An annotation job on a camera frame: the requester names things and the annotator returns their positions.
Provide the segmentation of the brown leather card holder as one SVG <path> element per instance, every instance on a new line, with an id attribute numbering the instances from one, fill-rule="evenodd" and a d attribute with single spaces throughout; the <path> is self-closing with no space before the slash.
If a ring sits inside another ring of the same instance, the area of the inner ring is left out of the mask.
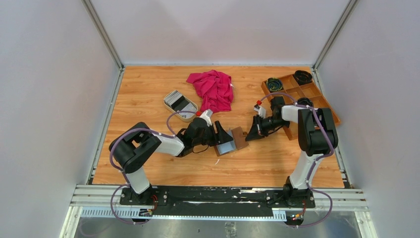
<path id="1" fill-rule="evenodd" d="M 230 135 L 233 140 L 215 147 L 214 150 L 218 157 L 233 153 L 249 146 L 248 141 L 245 140 L 247 133 L 243 131 L 242 127 L 239 126 L 233 129 L 228 129 L 227 134 Z"/>

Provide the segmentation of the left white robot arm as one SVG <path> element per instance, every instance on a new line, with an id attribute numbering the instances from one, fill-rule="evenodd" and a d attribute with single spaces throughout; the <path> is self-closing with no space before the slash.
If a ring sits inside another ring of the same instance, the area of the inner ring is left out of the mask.
<path id="1" fill-rule="evenodd" d="M 198 145 L 216 147 L 233 140 L 220 122 L 210 119 L 194 118 L 175 135 L 162 134 L 139 122 L 110 144 L 109 160 L 123 174 L 133 199 L 145 205 L 150 202 L 152 192 L 144 164 L 154 153 L 184 157 L 193 153 Z"/>

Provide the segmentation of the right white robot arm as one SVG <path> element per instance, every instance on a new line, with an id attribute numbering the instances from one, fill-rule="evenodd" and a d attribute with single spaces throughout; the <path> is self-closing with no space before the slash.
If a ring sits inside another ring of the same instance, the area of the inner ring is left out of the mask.
<path id="1" fill-rule="evenodd" d="M 295 207 L 309 198 L 312 180 L 322 160 L 332 156 L 338 145 L 338 135 L 329 108 L 315 108 L 308 98 L 300 98 L 291 105 L 284 101 L 284 95 L 273 97 L 270 101 L 272 115 L 265 116 L 265 109 L 258 101 L 255 109 L 258 114 L 245 140 L 253 141 L 268 137 L 277 129 L 298 126 L 298 143 L 301 153 L 293 173 L 283 186 L 280 199 L 289 207 Z"/>

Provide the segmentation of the crumpled pink cloth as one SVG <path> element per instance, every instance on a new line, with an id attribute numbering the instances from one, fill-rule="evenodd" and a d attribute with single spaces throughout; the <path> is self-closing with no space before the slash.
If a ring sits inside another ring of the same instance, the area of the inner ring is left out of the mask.
<path id="1" fill-rule="evenodd" d="M 234 93 L 230 75 L 216 70 L 191 73 L 186 82 L 193 85 L 196 94 L 202 99 L 201 112 L 211 110 L 218 113 L 231 110 Z"/>

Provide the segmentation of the brown wooden compartment tray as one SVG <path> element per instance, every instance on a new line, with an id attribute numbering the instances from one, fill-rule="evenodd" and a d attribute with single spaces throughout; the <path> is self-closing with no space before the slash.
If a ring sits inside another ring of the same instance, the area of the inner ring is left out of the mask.
<path id="1" fill-rule="evenodd" d="M 336 126 L 341 123 L 338 115 L 317 88 L 313 76 L 307 71 L 297 70 L 289 75 L 269 78 L 262 82 L 261 88 L 266 95 L 281 92 L 290 95 L 296 101 L 303 97 L 308 98 L 313 102 L 315 108 L 330 108 Z M 297 139 L 298 126 L 296 123 L 291 122 L 290 126 L 284 127 L 283 130 L 289 140 Z"/>

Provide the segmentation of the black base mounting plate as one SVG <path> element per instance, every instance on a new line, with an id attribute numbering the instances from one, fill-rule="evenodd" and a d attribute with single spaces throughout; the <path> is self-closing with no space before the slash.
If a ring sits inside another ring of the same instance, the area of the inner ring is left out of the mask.
<path id="1" fill-rule="evenodd" d="M 312 192 L 293 202 L 281 194 L 281 188 L 152 186 L 140 195 L 123 189 L 119 204 L 152 206 L 155 215 L 209 217 L 268 217 L 274 208 L 315 208 Z"/>

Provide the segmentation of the aluminium frame rail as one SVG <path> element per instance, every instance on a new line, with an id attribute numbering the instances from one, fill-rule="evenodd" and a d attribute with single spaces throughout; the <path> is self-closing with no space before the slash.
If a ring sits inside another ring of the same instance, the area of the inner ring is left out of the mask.
<path id="1" fill-rule="evenodd" d="M 280 188 L 153 186 L 137 197 L 127 187 L 78 185 L 70 202 L 83 218 L 178 219 L 226 221 L 286 221 L 311 211 L 366 212 L 360 189 L 324 188 L 293 202 L 283 200 Z"/>

